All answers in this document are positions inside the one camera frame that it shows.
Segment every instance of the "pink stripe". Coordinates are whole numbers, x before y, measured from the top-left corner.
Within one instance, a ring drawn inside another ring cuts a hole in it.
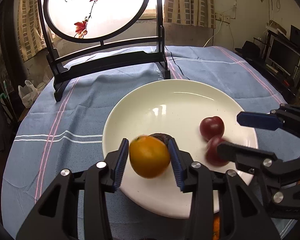
[[[227,55],[232,60],[236,61],[236,59],[234,57],[232,57],[231,55],[229,55],[225,50],[223,50],[223,48],[220,48],[220,47],[216,47],[216,48],[221,50],[225,55]],[[279,104],[282,103],[282,101],[272,92],[272,90],[262,80],[260,80],[260,78],[258,78],[258,76],[255,73],[253,73],[252,70],[247,68],[241,62],[239,63],[239,65],[242,66],[244,69],[246,69],[255,78],[255,80],[257,80],[259,82],[259,84],[262,85]]]
[[[167,61],[167,63],[168,63],[168,65],[169,65],[169,63],[170,63],[170,67],[173,69],[173,71],[176,72],[176,73],[178,74],[178,76],[180,77],[180,79],[183,79],[183,78],[181,77],[181,75],[174,69],[172,63],[169,62],[169,61]]]
[[[34,202],[35,202],[35,203],[36,203],[36,201],[37,201],[37,195],[38,195],[38,189],[39,189],[39,179],[40,179],[40,175],[41,175],[41,169],[42,169],[43,159],[44,159],[44,155],[45,155],[45,152],[46,152],[46,149],[47,149],[48,141],[49,141],[49,139],[50,139],[50,136],[51,136],[53,127],[54,127],[54,125],[55,125],[55,123],[56,123],[56,121],[57,121],[57,118],[58,118],[58,116],[59,116],[60,110],[61,110],[62,106],[64,105],[64,103],[66,102],[66,99],[67,99],[67,97],[68,97],[69,94],[70,94],[70,91],[71,91],[71,89],[69,90],[68,94],[66,95],[65,99],[62,101],[62,103],[61,103],[61,105],[60,105],[60,108],[59,108],[59,110],[58,110],[58,112],[57,112],[57,116],[56,116],[56,118],[54,119],[54,122],[53,122],[53,124],[52,124],[51,130],[50,130],[50,132],[49,132],[49,136],[48,136],[47,141],[46,141],[46,144],[45,144],[45,146],[44,146],[44,150],[43,150],[42,158],[41,158],[41,163],[40,163],[40,168],[39,168],[39,175],[38,175],[38,180],[37,180],[37,187],[36,187],[36,190],[35,190],[35,197],[34,197]]]
[[[39,196],[39,197],[41,197],[41,194],[42,194],[43,177],[44,177],[44,172],[45,172],[45,170],[46,170],[46,165],[47,165],[47,161],[48,161],[50,149],[51,149],[51,146],[52,146],[52,143],[53,143],[53,139],[54,139],[54,137],[55,137],[55,135],[56,135],[56,132],[57,132],[57,130],[58,130],[58,126],[59,126],[61,117],[62,117],[62,115],[63,115],[63,113],[64,113],[64,111],[65,111],[66,105],[67,105],[67,103],[68,103],[68,101],[69,101],[69,99],[70,99],[70,96],[71,96],[71,94],[72,94],[72,92],[73,92],[73,90],[74,90],[74,87],[75,87],[76,83],[78,82],[79,78],[80,78],[80,77],[78,77],[78,78],[76,79],[76,81],[74,82],[74,84],[73,84],[73,86],[72,86],[72,88],[71,88],[71,90],[70,90],[69,96],[68,96],[68,98],[67,98],[67,100],[66,100],[66,103],[63,105],[63,109],[62,109],[62,112],[61,112],[61,114],[60,114],[60,117],[59,117],[57,126],[56,126],[56,128],[55,128],[55,130],[54,130],[53,137],[52,137],[52,139],[51,139],[50,146],[49,146],[49,150],[48,150],[48,152],[47,152],[47,157],[46,157],[46,160],[45,160],[45,163],[44,163],[44,167],[43,167],[43,172],[42,172],[42,176],[41,176],[41,184],[40,184],[40,196]]]

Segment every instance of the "white stripe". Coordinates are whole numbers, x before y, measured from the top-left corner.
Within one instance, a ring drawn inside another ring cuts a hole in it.
[[[288,230],[289,226],[292,224],[293,219],[290,219],[290,221],[287,223],[287,225],[284,227],[284,229],[281,231],[280,236],[283,236],[285,232]]]
[[[82,142],[82,141],[75,141],[75,140],[71,140],[69,137],[67,136],[63,136],[61,137],[59,140],[53,140],[53,142],[59,142],[61,141],[63,138],[69,140],[70,142],[74,142],[74,143],[101,143],[102,141],[87,141],[87,142]],[[18,142],[18,141],[47,141],[46,139],[17,139],[14,140],[14,142]]]
[[[86,138],[86,137],[102,137],[102,134],[97,134],[97,135],[76,135],[68,130],[65,130],[63,133],[61,134],[58,134],[58,135],[55,135],[55,137],[59,137],[61,135],[64,135],[65,133],[70,133],[72,136],[74,137],[80,137],[80,138]],[[48,137],[49,135],[48,134],[34,134],[34,135],[18,135],[16,136],[17,137],[38,137],[38,136],[46,136]]]
[[[188,60],[188,61],[226,63],[226,64],[238,64],[238,63],[245,63],[246,62],[245,60],[240,60],[240,61],[235,61],[235,62],[226,62],[226,61],[215,61],[215,60],[193,59],[193,58],[181,58],[181,57],[173,57],[173,58],[174,58],[174,60]]]

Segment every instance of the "red fruit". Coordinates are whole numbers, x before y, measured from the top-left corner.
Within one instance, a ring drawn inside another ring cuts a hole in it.
[[[207,117],[200,123],[200,133],[206,141],[209,141],[216,135],[222,137],[224,132],[225,124],[219,116]]]
[[[221,159],[217,154],[217,146],[225,141],[226,140],[219,135],[214,136],[209,140],[206,151],[206,160],[208,163],[218,167],[227,165],[229,163],[228,161]]]

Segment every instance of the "white plastic bag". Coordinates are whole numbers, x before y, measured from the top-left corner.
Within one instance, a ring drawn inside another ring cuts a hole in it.
[[[24,87],[18,86],[19,96],[24,106],[30,108],[39,96],[39,92],[29,80],[26,80],[25,84]]]

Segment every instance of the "framed picture on wall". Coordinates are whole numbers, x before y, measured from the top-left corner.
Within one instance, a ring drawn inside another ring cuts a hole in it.
[[[4,100],[5,105],[18,118],[24,109],[18,85],[24,85],[26,75],[15,38],[13,3],[14,0],[3,0],[0,4],[0,94],[6,94],[5,81],[13,110],[8,100]]]

